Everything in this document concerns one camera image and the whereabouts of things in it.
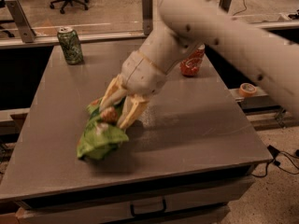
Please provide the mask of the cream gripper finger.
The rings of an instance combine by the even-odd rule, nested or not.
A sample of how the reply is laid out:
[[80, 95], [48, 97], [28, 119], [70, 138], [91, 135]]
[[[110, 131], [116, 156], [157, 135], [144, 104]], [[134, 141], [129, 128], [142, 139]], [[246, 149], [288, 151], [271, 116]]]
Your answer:
[[104, 97], [101, 100], [99, 110], [113, 106], [120, 102], [126, 95], [128, 90], [124, 87], [121, 75], [114, 77], [109, 83]]
[[136, 94], [127, 96], [117, 126], [122, 130], [129, 128], [145, 111], [148, 103], [147, 97]]

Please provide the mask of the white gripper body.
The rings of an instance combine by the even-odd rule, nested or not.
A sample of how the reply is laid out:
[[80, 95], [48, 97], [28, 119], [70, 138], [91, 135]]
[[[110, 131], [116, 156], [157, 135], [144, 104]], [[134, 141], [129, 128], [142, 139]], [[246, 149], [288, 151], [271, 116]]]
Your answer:
[[158, 93], [166, 82], [166, 74], [139, 51], [133, 51], [121, 68], [122, 86], [130, 94]]

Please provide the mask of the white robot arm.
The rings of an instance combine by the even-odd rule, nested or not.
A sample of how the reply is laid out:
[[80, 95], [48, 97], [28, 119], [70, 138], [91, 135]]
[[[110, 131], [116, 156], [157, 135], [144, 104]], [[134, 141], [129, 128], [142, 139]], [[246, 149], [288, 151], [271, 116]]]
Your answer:
[[205, 44], [299, 118], [299, 45], [225, 13], [212, 0], [160, 0], [161, 21], [110, 82], [100, 108], [125, 102], [118, 126], [143, 113], [175, 65]]

